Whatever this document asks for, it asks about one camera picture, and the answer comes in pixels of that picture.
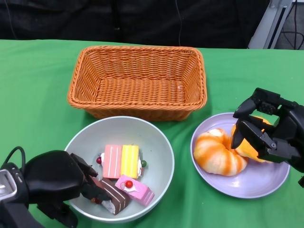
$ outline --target purple plate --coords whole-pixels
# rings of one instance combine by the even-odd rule
[[[205,172],[193,158],[195,142],[201,133],[222,128],[230,135],[231,128],[237,121],[232,115],[233,113],[214,115],[197,127],[190,146],[193,164],[208,184],[227,195],[244,199],[266,196],[277,190],[286,180],[290,168],[287,163],[260,163],[249,159],[247,167],[241,173],[226,177]]]

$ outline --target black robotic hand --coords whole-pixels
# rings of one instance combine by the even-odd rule
[[[22,154],[22,169],[8,163],[18,149]],[[97,175],[75,154],[50,151],[25,163],[23,149],[16,147],[0,169],[0,228],[42,228],[28,212],[29,204],[33,203],[49,218],[75,228],[77,217],[63,201],[80,194],[89,200],[110,200],[106,191],[93,181]]]
[[[274,125],[269,125],[251,116],[254,110],[279,118]],[[304,172],[304,106],[257,88],[233,117],[238,121],[231,148],[237,148],[246,139],[258,152],[258,158],[287,162],[299,172]],[[304,188],[304,178],[299,180],[299,184]]]

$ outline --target wire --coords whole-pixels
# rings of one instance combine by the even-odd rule
[[[293,4],[293,6],[290,8],[290,10],[289,10],[289,13],[288,13],[288,15],[287,15],[287,17],[286,18],[288,18],[289,17],[289,15],[290,15],[290,13],[291,13],[291,11],[293,10],[293,8],[295,7],[295,4]]]
[[[282,28],[282,33],[284,35],[284,37],[286,38],[287,42],[290,44],[290,46],[292,46],[292,48],[294,49],[295,47],[293,46],[293,44],[290,42],[290,40],[288,39],[288,37],[285,34],[284,28]]]
[[[10,160],[11,156],[17,151],[20,150],[21,152],[21,156],[22,156],[22,166],[21,166],[21,172],[22,174],[24,174],[25,171],[25,152],[24,149],[21,146],[16,146],[7,156],[7,158],[5,159],[3,164],[8,163],[8,161]]]
[[[301,44],[299,45],[298,48],[296,48],[296,47],[294,48],[294,46],[292,45],[292,43],[287,39],[287,41],[288,41],[288,42],[290,43],[290,45],[294,48],[294,50],[300,50],[301,46],[302,46],[303,43],[304,43],[304,34],[303,34],[303,33],[297,32],[297,33],[295,34],[294,31],[283,31],[282,33],[284,34],[285,37],[286,37],[285,33],[291,33],[291,34],[294,34],[295,36],[296,36],[296,34],[297,34],[297,35],[301,35],[301,36],[302,36],[302,42],[301,42]]]
[[[180,19],[179,46],[181,46],[181,42],[180,41],[181,41],[182,19],[181,19],[181,14],[180,14],[179,6],[177,5],[177,0],[175,0],[175,6],[176,6],[177,14],[179,15],[179,19]]]
[[[295,0],[295,3],[293,4],[293,6],[291,7],[291,9],[289,10],[289,13],[288,13],[288,15],[287,15],[286,18],[289,17],[289,15],[290,15],[290,13],[292,12],[294,6],[297,6],[297,4],[298,4],[298,1]],[[296,25],[297,25],[297,24],[296,24],[296,9],[297,9],[297,8],[295,8],[295,12],[294,12],[294,14],[295,14],[295,18],[294,18],[294,22],[295,22],[295,23],[294,23],[294,28],[295,28],[295,31],[284,31],[284,27],[283,27],[283,28],[282,28],[282,33],[283,33],[284,37],[286,38],[287,42],[290,44],[290,46],[291,46],[294,50],[300,50],[300,48],[302,47],[302,45],[303,45],[303,43],[304,43],[304,34],[301,33],[301,32],[296,31],[296,30],[297,30],[297,26],[296,26]],[[288,33],[288,34],[294,34],[294,36],[295,36],[294,45],[293,45],[293,44],[291,43],[291,41],[288,39],[288,37],[286,36],[286,33]],[[298,48],[296,48],[296,35],[301,35],[301,36],[302,36],[302,42],[301,42],[301,44],[299,45]]]
[[[294,8],[294,50],[296,50],[296,34],[297,34],[297,27],[296,27],[296,10],[297,10],[297,6],[298,6],[298,0],[295,0],[295,2],[294,2],[295,4],[295,8]]]
[[[4,3],[5,3],[5,6],[6,6],[6,9],[7,9],[7,11],[8,11],[8,15],[9,15],[10,30],[11,30],[11,32],[12,32],[14,38],[15,38],[15,39],[18,39],[17,36],[16,36],[16,33],[15,33],[15,31],[14,31],[14,28],[13,28],[13,23],[12,23],[11,16],[10,16],[10,11],[9,11],[9,10],[10,10],[10,9],[9,9],[9,5],[8,5],[8,3],[6,2],[6,0],[4,0]]]

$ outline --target bowl rim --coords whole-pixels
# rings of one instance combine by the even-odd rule
[[[73,202],[72,200],[69,200],[69,203],[70,205],[75,209],[77,210],[79,213],[91,218],[91,219],[94,219],[94,220],[97,220],[97,221],[102,221],[102,222],[124,222],[124,221],[132,221],[132,220],[135,220],[137,218],[140,218],[141,216],[145,215],[146,213],[148,213],[151,209],[153,209],[158,203],[159,201],[162,199],[162,197],[164,196],[164,194],[166,193],[166,191],[168,190],[168,187],[170,186],[171,184],[171,181],[172,181],[172,178],[173,178],[173,173],[174,173],[174,167],[175,167],[175,160],[174,160],[174,152],[173,152],[173,149],[172,149],[172,146],[168,140],[168,138],[165,136],[165,134],[156,126],[154,126],[152,123],[146,121],[146,120],[143,120],[143,119],[140,119],[140,118],[136,118],[136,117],[131,117],[131,116],[113,116],[113,117],[108,117],[108,118],[104,118],[104,119],[101,119],[101,120],[97,120],[91,124],[89,124],[88,126],[86,126],[85,128],[83,128],[82,130],[80,130],[72,139],[71,141],[67,144],[66,148],[65,148],[65,151],[67,151],[67,148],[70,146],[70,144],[72,143],[72,141],[80,134],[82,133],[84,130],[86,130],[87,128],[89,128],[90,126],[96,124],[96,123],[99,123],[99,122],[102,122],[102,121],[107,121],[107,120],[110,120],[110,119],[121,119],[121,118],[127,118],[127,119],[134,119],[134,120],[138,120],[138,121],[141,121],[141,122],[144,122],[150,126],[152,126],[153,128],[155,128],[163,137],[164,139],[166,140],[167,144],[169,145],[169,148],[170,148],[170,151],[171,151],[171,156],[172,156],[172,170],[171,170],[171,174],[170,174],[170,178],[169,178],[169,181],[165,187],[165,189],[162,191],[162,193],[160,194],[160,196],[156,199],[156,201],[154,201],[152,204],[150,204],[149,206],[147,206],[146,208],[144,208],[142,211],[136,213],[136,214],[133,214],[133,215],[130,215],[130,216],[127,216],[127,217],[124,217],[124,218],[100,218],[98,216],[93,216],[89,213],[86,213],[84,212],[83,210],[81,210],[79,207],[77,207]]]
[[[193,141],[194,141],[194,136],[195,136],[196,132],[199,130],[199,128],[200,128],[205,122],[207,122],[209,119],[214,118],[214,117],[219,116],[219,115],[227,115],[227,114],[233,115],[234,113],[228,112],[228,113],[219,113],[219,114],[212,115],[212,116],[210,116],[209,118],[205,119],[203,122],[201,122],[201,123],[197,126],[197,128],[195,129],[195,131],[193,132],[193,135],[192,135],[192,137],[191,137],[191,142],[190,142],[190,154],[191,154],[192,162],[193,162],[193,165],[194,165],[196,171],[200,174],[201,178],[203,178],[204,181],[205,181],[208,185],[210,185],[211,187],[215,188],[216,190],[218,190],[218,191],[224,193],[225,195],[229,195],[229,196],[232,196],[232,197],[235,197],[235,198],[240,198],[240,199],[256,199],[256,198],[260,198],[260,197],[267,196],[267,195],[269,195],[269,194],[275,192],[276,190],[278,190],[278,189],[284,184],[284,182],[286,181],[286,179],[287,179],[287,177],[288,177],[288,174],[289,174],[289,172],[290,172],[290,165],[289,165],[288,163],[287,163],[287,172],[286,172],[286,175],[283,177],[282,182],[281,182],[277,187],[275,187],[274,189],[272,189],[271,191],[269,191],[269,192],[267,192],[267,193],[260,194],[260,195],[256,195],[256,196],[239,196],[238,194],[227,193],[227,192],[225,192],[225,191],[219,189],[218,187],[211,185],[211,184],[205,179],[205,177],[201,174],[200,169],[199,169],[199,165],[197,164],[197,162],[195,161],[194,156],[193,156],[194,149],[192,148],[192,145],[193,145]]]

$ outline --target croissant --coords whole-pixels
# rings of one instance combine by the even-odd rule
[[[194,148],[194,159],[209,173],[233,176],[242,172],[248,159],[231,149],[231,137],[216,128],[201,134]]]
[[[270,124],[270,122],[268,120],[266,120],[262,117],[258,117],[258,118],[263,119],[264,123]],[[235,130],[236,130],[236,126],[233,125],[232,130],[231,130],[231,135],[233,135]],[[257,158],[257,156],[258,156],[257,151],[250,145],[250,143],[246,139],[244,139],[243,142],[239,145],[239,147],[237,147],[235,150],[239,155],[241,155],[243,157],[248,157],[248,158],[251,158],[258,162],[265,162],[265,160]]]

